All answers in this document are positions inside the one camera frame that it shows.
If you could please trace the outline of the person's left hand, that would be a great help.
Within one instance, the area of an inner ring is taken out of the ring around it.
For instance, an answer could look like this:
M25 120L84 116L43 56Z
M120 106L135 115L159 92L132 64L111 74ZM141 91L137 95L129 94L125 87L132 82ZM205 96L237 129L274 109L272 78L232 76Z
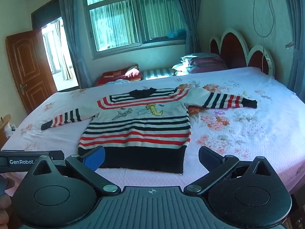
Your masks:
M15 186L15 181L12 178L5 178L1 175L1 229L9 228L9 219L12 214L11 197L5 190L11 189Z

